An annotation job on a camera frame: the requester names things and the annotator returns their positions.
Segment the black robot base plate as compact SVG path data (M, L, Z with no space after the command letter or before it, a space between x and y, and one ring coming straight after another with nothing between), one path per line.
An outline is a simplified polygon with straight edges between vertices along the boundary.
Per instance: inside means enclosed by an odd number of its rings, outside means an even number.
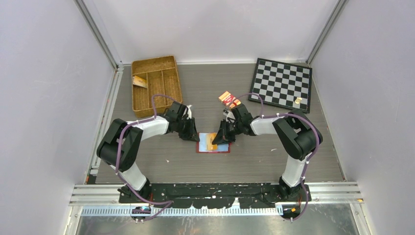
M239 205L242 209L271 208L275 203L292 202L296 205L309 201L301 186L286 191L271 183L190 183L146 184L132 192L127 186L118 189L120 203L155 202L157 208L170 204L175 209L228 209Z

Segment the yellow credit card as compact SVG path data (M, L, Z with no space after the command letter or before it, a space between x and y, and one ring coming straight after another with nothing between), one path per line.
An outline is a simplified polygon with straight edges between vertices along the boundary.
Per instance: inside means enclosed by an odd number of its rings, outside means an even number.
M208 152L217 151L218 145L213 143L215 138L216 138L216 133L207 133L206 134L206 150Z

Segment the red leather card holder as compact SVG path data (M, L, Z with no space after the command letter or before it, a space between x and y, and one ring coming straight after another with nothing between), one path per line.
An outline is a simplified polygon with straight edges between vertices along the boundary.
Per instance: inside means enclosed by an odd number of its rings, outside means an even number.
M198 133L199 142L196 143L196 153L222 154L230 153L230 144L213 144L216 133Z

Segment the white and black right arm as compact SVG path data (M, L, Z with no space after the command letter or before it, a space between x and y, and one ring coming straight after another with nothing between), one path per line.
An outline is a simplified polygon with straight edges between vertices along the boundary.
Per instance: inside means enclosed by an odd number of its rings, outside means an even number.
M277 187L282 199L292 201L304 188L305 171L310 157L323 141L321 133L300 110L269 117L253 117L245 105L237 105L228 112L212 144L228 144L236 136L277 135L288 158Z

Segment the tan card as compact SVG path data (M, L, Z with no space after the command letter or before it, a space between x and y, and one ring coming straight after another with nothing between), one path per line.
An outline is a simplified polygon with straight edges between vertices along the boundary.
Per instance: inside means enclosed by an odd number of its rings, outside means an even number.
M145 89L148 88L148 82L147 82L147 79L146 78L141 78L141 77L139 77L137 75L134 75L132 77L132 79L133 79L133 85L134 86L141 87L141 88L145 88Z

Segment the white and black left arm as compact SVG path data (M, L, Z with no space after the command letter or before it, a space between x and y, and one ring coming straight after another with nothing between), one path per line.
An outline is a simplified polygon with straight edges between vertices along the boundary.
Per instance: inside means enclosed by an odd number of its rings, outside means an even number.
M113 167L116 174L132 187L131 196L139 203L150 196L149 180L136 164L140 143L151 137L178 133L184 141L199 142L190 106L174 101L161 115L145 120L115 119L101 140L96 155Z

